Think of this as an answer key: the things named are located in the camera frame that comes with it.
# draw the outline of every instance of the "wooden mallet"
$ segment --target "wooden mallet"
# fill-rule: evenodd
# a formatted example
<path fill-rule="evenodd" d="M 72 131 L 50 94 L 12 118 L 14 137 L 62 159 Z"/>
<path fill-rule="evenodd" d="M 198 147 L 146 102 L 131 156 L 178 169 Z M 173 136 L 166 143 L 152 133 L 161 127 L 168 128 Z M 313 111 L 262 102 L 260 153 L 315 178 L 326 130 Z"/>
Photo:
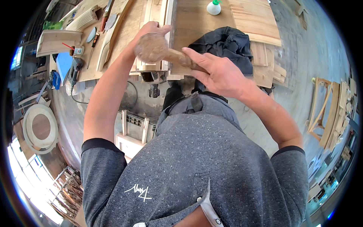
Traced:
<path fill-rule="evenodd" d="M 163 35 L 151 32 L 140 37 L 135 47 L 135 55 L 143 62 L 154 64 L 161 60 L 166 60 L 173 64 L 193 70 L 208 73 L 204 68 L 197 65 L 187 55 L 174 49 L 168 48 L 168 44 Z"/>

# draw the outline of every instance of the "green bottle cap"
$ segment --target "green bottle cap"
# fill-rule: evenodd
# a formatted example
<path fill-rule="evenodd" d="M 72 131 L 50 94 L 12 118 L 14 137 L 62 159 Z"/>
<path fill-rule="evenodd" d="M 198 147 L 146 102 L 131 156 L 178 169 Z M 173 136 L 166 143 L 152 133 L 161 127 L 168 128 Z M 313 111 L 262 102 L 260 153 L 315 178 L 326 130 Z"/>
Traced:
<path fill-rule="evenodd" d="M 219 5 L 219 3 L 221 3 L 222 1 L 219 1 L 219 0 L 213 0 L 213 5 Z"/>

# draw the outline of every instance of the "black sleeve trim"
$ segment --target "black sleeve trim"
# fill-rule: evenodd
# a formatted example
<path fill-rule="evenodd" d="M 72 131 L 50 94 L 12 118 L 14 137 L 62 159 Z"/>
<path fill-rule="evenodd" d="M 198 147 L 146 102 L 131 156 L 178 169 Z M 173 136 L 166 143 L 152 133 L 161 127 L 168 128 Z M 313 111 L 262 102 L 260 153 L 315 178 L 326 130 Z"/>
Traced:
<path fill-rule="evenodd" d="M 291 150 L 296 150 L 296 151 L 299 151 L 301 152 L 303 155 L 305 155 L 305 151 L 303 149 L 301 149 L 300 147 L 298 146 L 287 146 L 287 147 L 283 147 L 281 148 L 280 150 L 278 150 L 275 154 L 273 154 L 273 156 L 271 157 L 271 159 L 273 157 L 275 157 L 276 155 L 278 154 L 281 154 L 281 153 L 284 153 L 286 151 L 291 151 Z"/>
<path fill-rule="evenodd" d="M 92 139 L 88 139 L 86 140 L 83 144 L 82 144 L 82 153 L 81 153 L 81 157 L 83 152 L 85 152 L 88 149 L 91 148 L 104 148 L 104 149 L 110 149 L 113 150 L 115 152 L 121 152 L 123 155 L 125 155 L 124 152 L 120 151 L 120 149 L 118 149 L 113 142 L 106 140 L 106 139 L 102 139 L 102 138 L 92 138 Z"/>

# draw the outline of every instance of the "white glue bottle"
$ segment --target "white glue bottle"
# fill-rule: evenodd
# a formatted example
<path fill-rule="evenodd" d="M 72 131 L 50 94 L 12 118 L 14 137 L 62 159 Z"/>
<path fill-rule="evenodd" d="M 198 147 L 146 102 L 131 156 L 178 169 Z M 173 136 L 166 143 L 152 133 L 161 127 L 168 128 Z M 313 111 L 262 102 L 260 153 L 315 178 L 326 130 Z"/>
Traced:
<path fill-rule="evenodd" d="M 213 0 L 211 3 L 207 6 L 208 13 L 212 15 L 217 15 L 221 12 L 221 5 L 219 4 L 222 1 L 219 0 Z"/>

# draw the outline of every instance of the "concrete floor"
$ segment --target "concrete floor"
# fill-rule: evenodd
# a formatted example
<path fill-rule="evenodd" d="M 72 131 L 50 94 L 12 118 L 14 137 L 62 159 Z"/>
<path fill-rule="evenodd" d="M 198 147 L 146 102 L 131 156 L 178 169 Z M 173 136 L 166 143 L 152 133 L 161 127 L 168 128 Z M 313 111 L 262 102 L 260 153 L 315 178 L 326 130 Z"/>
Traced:
<path fill-rule="evenodd" d="M 313 136 L 306 134 L 305 122 L 310 118 L 314 94 L 314 84 L 311 82 L 311 78 L 321 77 L 336 82 L 340 82 L 341 79 L 348 81 L 350 66 L 341 38 L 326 13 L 314 0 L 303 0 L 302 2 L 308 9 L 308 14 L 304 12 L 307 30 L 302 27 L 301 17 L 295 15 L 294 11 L 298 7 L 295 0 L 275 0 L 270 4 L 282 41 L 282 47 L 275 49 L 275 61 L 287 70 L 288 76 L 290 75 L 287 87 L 275 85 L 274 96 L 275 100 L 292 115 L 304 136 L 307 163 L 314 160 L 309 168 L 310 176 L 321 167 L 325 157 L 329 154 L 329 152 L 323 154 L 324 150 L 319 146 L 319 142 Z M 159 86 L 161 95 L 158 98 L 149 98 L 147 96 L 148 84 L 133 83 L 138 92 L 138 100 L 135 106 L 128 106 L 129 110 L 157 119 L 169 85 L 167 83 L 161 84 Z M 187 84 L 185 86 L 187 91 L 185 92 L 190 92 L 193 79 L 188 77 L 184 83 Z M 134 90 L 133 86 L 129 84 L 129 93 L 135 94 Z M 91 92 L 92 88 L 75 96 L 75 98 L 87 102 Z M 320 97 L 321 106 L 324 99 L 323 89 L 319 91 L 318 97 Z M 278 150 L 278 146 L 261 120 L 244 104 L 235 99 L 228 100 L 236 112 L 245 134 L 261 146 L 269 156 L 272 156 Z M 71 97 L 65 93 L 65 87 L 61 87 L 59 91 L 53 91 L 52 107 L 55 109 L 58 122 L 61 121 L 60 143 L 64 151 L 69 154 L 68 161 L 79 169 L 79 157 L 83 142 L 83 120 L 87 105 L 72 101 Z M 333 151 L 332 155 L 335 158 L 339 156 L 336 154 L 342 152 L 343 145 L 344 141 L 338 144 Z M 313 176 L 310 176 L 309 179 L 311 183 L 316 180 Z"/>

